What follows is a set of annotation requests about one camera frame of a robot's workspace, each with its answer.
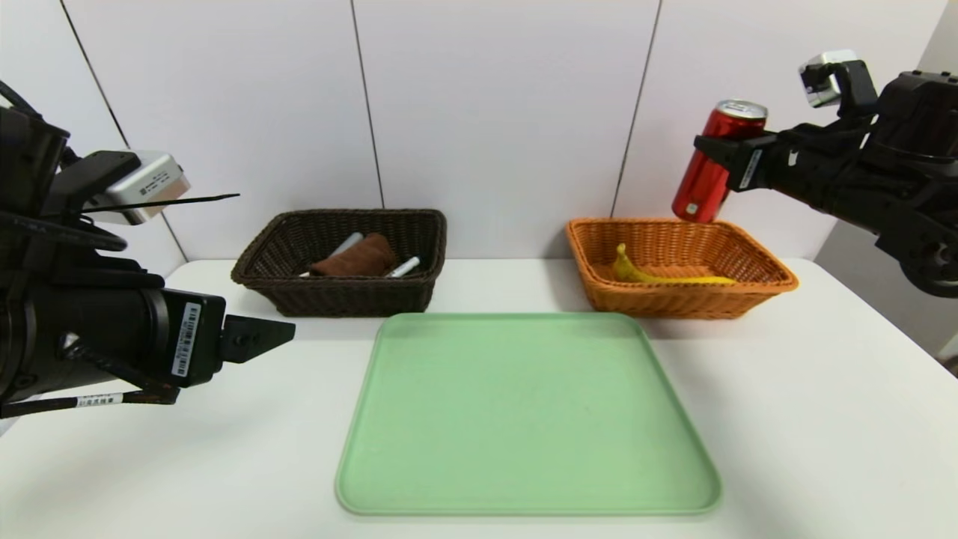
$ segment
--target sticker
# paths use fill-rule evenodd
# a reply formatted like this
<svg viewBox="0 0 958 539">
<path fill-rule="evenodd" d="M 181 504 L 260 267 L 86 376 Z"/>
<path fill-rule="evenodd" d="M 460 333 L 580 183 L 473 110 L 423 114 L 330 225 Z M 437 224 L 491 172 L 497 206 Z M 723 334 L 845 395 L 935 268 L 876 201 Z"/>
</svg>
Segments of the sticker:
<svg viewBox="0 0 958 539">
<path fill-rule="evenodd" d="M 196 322 L 199 320 L 198 303 L 187 303 L 180 321 L 180 335 L 176 340 L 176 353 L 173 355 L 172 373 L 186 378 L 190 372 L 190 359 L 193 358 L 193 342 L 196 336 Z"/>
<path fill-rule="evenodd" d="M 748 166 L 745 167 L 745 174 L 741 176 L 741 183 L 739 184 L 739 189 L 744 189 L 748 187 L 748 184 L 752 182 L 752 176 L 755 175 L 755 169 L 759 168 L 759 159 L 762 158 L 762 151 L 755 150 L 752 152 L 752 156 L 748 159 Z"/>
<path fill-rule="evenodd" d="M 85 395 L 77 397 L 77 408 L 88 406 L 106 406 L 108 404 L 120 404 L 123 402 L 122 393 L 104 393 L 102 395 Z"/>
</svg>

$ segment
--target white marker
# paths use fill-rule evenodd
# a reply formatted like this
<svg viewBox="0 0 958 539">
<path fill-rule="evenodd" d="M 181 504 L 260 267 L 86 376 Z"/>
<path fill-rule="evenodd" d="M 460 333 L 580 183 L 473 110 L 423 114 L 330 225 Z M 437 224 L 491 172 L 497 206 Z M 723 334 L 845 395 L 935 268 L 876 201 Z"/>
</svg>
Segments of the white marker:
<svg viewBox="0 0 958 539">
<path fill-rule="evenodd" d="M 339 254 L 339 253 L 343 252 L 344 250 L 346 250 L 346 249 L 348 249 L 348 248 L 350 248 L 350 247 L 352 247 L 352 246 L 358 244 L 358 243 L 361 242 L 361 241 L 362 241 L 362 234 L 360 234 L 359 232 L 354 232 L 354 233 L 350 234 L 350 237 L 349 237 L 349 238 L 346 238 L 346 241 L 343 242 L 342 244 L 340 244 L 339 247 L 337 247 L 336 250 L 332 252 L 332 254 L 330 255 L 330 257 L 336 256 L 337 254 Z"/>
<path fill-rule="evenodd" d="M 414 256 L 410 258 L 409 260 L 403 262 L 398 268 L 393 269 L 393 271 L 386 276 L 387 277 L 402 277 L 403 275 L 408 273 L 410 270 L 412 270 L 412 268 L 415 268 L 418 265 L 419 265 L 419 257 Z"/>
</svg>

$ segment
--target plastic tray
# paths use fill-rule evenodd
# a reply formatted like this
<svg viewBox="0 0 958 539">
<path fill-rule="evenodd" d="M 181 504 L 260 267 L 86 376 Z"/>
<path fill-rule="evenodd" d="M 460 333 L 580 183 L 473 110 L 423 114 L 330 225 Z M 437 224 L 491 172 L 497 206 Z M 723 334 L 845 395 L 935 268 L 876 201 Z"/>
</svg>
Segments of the plastic tray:
<svg viewBox="0 0 958 539">
<path fill-rule="evenodd" d="M 336 478 L 369 515 L 698 513 L 719 476 L 635 321 L 383 323 Z"/>
</svg>

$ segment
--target banana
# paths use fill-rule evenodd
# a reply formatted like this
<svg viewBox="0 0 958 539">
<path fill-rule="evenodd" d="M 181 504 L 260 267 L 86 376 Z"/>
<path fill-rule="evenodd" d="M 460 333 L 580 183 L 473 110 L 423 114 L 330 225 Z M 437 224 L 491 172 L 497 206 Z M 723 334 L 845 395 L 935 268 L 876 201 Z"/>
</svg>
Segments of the banana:
<svg viewBox="0 0 958 539">
<path fill-rule="evenodd" d="M 619 244 L 616 247 L 619 255 L 612 264 L 612 273 L 616 280 L 626 283 L 652 283 L 652 284 L 697 284 L 697 285 L 728 285 L 736 282 L 735 279 L 728 277 L 657 277 L 640 271 L 632 265 L 632 261 L 626 256 L 626 244 Z"/>
</svg>

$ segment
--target soda can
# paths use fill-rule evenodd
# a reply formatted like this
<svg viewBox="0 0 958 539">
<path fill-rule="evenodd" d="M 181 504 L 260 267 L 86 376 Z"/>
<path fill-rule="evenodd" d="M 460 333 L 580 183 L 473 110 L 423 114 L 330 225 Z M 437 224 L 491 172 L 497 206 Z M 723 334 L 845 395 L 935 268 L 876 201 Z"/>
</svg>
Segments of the soda can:
<svg viewBox="0 0 958 539">
<path fill-rule="evenodd" d="M 767 118 L 768 109 L 764 106 L 741 99 L 719 101 L 702 134 L 732 140 L 762 136 Z M 695 150 L 675 193 L 673 213 L 684 221 L 710 223 L 728 197 L 727 180 L 728 171 Z"/>
</svg>

